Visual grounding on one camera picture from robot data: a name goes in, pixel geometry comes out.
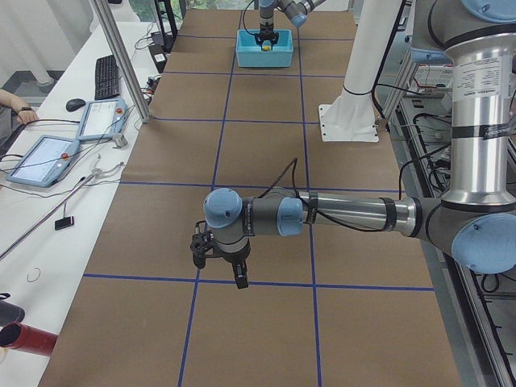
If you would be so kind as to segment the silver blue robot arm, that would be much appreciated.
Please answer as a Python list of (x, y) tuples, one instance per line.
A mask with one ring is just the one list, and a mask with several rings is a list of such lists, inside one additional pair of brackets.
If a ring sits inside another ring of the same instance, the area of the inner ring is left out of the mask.
[(190, 245), (193, 262), (231, 264), (235, 283), (248, 286), (246, 260), (257, 235), (298, 235), (329, 223), (354, 231), (396, 231), (418, 238), (464, 267), (498, 274), (515, 266), (515, 198), (506, 183), (511, 133), (510, 90), (515, 49), (512, 1), (418, 1), (411, 58), (450, 65), (451, 141), (422, 156), (431, 170), (446, 156), (447, 188), (439, 198), (353, 198), (271, 184), (243, 198), (228, 188), (203, 203), (205, 230)]
[(260, 29), (258, 32), (252, 33), (256, 44), (261, 48), (264, 44), (269, 47), (277, 44), (279, 33), (274, 30), (275, 9), (283, 13), (294, 27), (300, 27), (306, 22), (307, 15), (324, 2), (325, 0), (259, 0)]

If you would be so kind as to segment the person hand with watch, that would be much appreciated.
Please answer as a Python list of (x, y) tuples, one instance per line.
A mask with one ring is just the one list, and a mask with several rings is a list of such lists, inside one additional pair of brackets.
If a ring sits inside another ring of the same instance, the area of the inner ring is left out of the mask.
[(23, 106), (17, 113), (19, 124), (28, 124), (39, 120), (37, 113), (30, 106)]

